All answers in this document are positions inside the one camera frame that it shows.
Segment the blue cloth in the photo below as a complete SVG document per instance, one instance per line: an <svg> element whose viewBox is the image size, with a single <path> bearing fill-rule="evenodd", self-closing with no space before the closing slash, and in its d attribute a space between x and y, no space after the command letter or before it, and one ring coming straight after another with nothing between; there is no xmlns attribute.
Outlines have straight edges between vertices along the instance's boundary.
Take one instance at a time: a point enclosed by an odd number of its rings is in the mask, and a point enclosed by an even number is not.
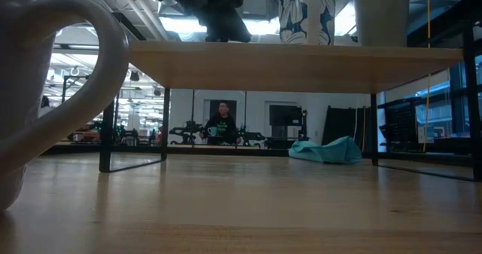
<svg viewBox="0 0 482 254"><path fill-rule="evenodd" d="M289 149L289 156L301 160L333 164L358 164L362 161L362 151L352 137L342 137L327 145L317 145L308 141L296 141Z"/></svg>

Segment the fluorescent light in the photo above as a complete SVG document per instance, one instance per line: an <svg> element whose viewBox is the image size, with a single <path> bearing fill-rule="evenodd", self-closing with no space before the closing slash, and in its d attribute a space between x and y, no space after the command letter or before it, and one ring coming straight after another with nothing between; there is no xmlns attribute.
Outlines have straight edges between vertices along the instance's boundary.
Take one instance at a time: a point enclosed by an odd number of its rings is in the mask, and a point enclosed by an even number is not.
<svg viewBox="0 0 482 254"><path fill-rule="evenodd" d="M161 17L160 21L167 31L189 34L192 32L206 32L207 28L201 26L194 18ZM279 33L279 20L243 20L246 28L252 35L276 35Z"/></svg>
<svg viewBox="0 0 482 254"><path fill-rule="evenodd" d="M98 50L99 46L96 45L76 45L76 44L70 44L70 48L73 49L79 49L79 50Z"/></svg>
<svg viewBox="0 0 482 254"><path fill-rule="evenodd" d="M450 82L445 81L441 84L436 84L436 85L430 87L430 93L434 93L434 92L442 90L442 89L447 89L448 87L450 87ZM424 89L424 90L416 92L415 96L425 96L428 92L429 92L428 89Z"/></svg>
<svg viewBox="0 0 482 254"><path fill-rule="evenodd" d="M343 36L350 32L356 25L355 6L353 1L349 2L334 20L334 34Z"/></svg>

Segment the white mug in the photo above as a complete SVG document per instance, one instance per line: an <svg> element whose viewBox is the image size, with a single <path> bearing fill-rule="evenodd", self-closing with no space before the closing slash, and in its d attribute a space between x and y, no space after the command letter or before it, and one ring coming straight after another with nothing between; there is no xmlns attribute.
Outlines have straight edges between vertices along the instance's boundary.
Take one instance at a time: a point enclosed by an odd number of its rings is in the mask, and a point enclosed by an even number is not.
<svg viewBox="0 0 482 254"><path fill-rule="evenodd" d="M99 59L87 83L41 118L38 107L55 32L90 22ZM0 212L18 197L26 164L98 115L121 88L129 44L118 21L91 0L0 0Z"/></svg>

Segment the yellow cord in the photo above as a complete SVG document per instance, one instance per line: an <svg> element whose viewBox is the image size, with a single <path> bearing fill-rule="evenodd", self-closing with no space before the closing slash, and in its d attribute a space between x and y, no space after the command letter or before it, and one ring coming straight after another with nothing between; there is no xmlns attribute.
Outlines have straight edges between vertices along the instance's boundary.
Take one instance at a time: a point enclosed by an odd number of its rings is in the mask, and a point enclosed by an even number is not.
<svg viewBox="0 0 482 254"><path fill-rule="evenodd" d="M428 16L429 16L429 22L428 22L428 30L429 30L429 40L432 37L432 14L431 14L431 8L430 8L430 0L427 0L427 11L428 11ZM425 113L425 127L423 129L423 132L425 133L425 138L423 139L423 152L425 153L427 151L427 138L428 138L428 133L429 133L429 107L430 107L430 81L431 81L431 76L432 73L429 73L429 87L427 88L427 102L426 102L426 113Z"/></svg>
<svg viewBox="0 0 482 254"><path fill-rule="evenodd" d="M363 145L361 145L361 152L365 152L365 133L367 129L367 106L363 106Z"/></svg>

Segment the mug handle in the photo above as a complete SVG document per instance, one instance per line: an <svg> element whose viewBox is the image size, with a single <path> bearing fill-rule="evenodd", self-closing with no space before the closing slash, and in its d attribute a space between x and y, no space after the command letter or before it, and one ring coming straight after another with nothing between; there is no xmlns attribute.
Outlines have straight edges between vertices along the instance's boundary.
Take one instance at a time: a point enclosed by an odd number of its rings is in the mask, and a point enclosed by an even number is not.
<svg viewBox="0 0 482 254"><path fill-rule="evenodd" d="M9 173L98 115L119 92L129 66L129 43L119 22L92 0L35 0L13 8L12 37L29 48L66 26L90 22L99 37L92 75L69 100L0 142L0 173Z"/></svg>

